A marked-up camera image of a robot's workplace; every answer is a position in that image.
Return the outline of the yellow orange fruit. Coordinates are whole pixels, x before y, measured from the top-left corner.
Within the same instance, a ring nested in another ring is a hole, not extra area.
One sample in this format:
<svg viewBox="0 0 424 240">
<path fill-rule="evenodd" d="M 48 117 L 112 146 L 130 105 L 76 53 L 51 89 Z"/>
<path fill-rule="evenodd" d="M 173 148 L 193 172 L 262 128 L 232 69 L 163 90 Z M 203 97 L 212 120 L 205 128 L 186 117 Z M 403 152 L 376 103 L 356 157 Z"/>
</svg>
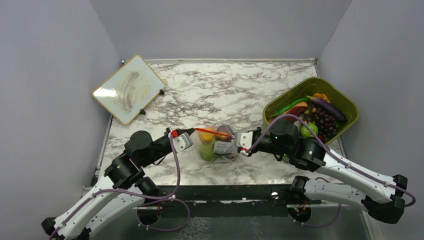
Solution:
<svg viewBox="0 0 424 240">
<path fill-rule="evenodd" d="M 216 141 L 213 133 L 198 131 L 198 137 L 202 144 L 210 144 Z"/>
</svg>

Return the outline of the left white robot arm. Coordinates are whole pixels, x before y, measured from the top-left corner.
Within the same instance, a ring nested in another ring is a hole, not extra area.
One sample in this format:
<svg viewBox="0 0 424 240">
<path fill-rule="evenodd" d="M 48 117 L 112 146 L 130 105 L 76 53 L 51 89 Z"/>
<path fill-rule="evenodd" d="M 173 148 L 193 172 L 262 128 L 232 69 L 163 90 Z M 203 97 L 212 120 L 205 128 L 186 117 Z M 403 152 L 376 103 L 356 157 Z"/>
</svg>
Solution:
<svg viewBox="0 0 424 240">
<path fill-rule="evenodd" d="M 51 240 L 87 240 L 90 234 L 125 210 L 170 199 L 180 188 L 179 161 L 175 161 L 176 186 L 167 195 L 160 194 L 159 187 L 146 176 L 144 168 L 168 154 L 176 157 L 190 148 L 194 132 L 194 128 L 167 128 L 156 140 L 145 130 L 133 133 L 125 143 L 123 153 L 105 169 L 89 192 L 62 215 L 43 220 L 44 232 Z"/>
</svg>

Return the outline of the green cabbage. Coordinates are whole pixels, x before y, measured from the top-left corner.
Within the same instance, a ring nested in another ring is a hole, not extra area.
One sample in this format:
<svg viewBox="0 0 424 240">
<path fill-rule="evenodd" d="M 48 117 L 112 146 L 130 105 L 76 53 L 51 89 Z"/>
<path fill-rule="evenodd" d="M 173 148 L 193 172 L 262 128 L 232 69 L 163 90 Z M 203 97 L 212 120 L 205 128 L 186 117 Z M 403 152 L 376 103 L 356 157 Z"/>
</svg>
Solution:
<svg viewBox="0 0 424 240">
<path fill-rule="evenodd" d="M 214 145 L 214 142 L 210 142 L 207 144 L 201 144 L 199 146 L 198 153 L 202 160 L 207 162 L 214 162 L 219 158 L 219 156 L 214 153 Z"/>
</svg>

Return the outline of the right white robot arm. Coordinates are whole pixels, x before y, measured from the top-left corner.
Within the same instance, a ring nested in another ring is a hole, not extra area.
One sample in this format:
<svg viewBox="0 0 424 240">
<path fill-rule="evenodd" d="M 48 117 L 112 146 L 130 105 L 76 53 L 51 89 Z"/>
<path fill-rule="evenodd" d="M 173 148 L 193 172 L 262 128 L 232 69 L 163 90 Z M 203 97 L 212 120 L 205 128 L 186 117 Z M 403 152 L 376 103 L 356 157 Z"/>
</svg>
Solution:
<svg viewBox="0 0 424 240">
<path fill-rule="evenodd" d="M 284 118 L 269 125 L 268 132 L 262 133 L 257 128 L 237 133 L 235 138 L 241 154 L 264 152 L 286 157 L 298 169 L 340 181 L 325 183 L 297 176 L 288 190 L 292 202 L 331 201 L 349 205 L 387 224 L 396 224 L 404 214 L 406 203 L 402 196 L 408 184 L 406 177 L 387 176 L 358 165 L 318 140 L 300 136 L 299 129 Z"/>
</svg>

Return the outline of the clear zip top bag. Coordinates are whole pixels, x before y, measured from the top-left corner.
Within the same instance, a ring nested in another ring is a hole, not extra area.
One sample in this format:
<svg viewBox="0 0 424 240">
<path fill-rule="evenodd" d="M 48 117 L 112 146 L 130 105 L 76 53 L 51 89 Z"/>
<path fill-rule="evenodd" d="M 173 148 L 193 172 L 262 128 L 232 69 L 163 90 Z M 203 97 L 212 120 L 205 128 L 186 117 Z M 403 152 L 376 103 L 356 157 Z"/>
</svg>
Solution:
<svg viewBox="0 0 424 240">
<path fill-rule="evenodd" d="M 209 163 L 230 163 L 238 158 L 238 148 L 233 138 L 235 129 L 231 125 L 208 126 L 203 129 L 214 133 L 196 130 L 190 136 L 194 152 L 200 159 Z"/>
</svg>

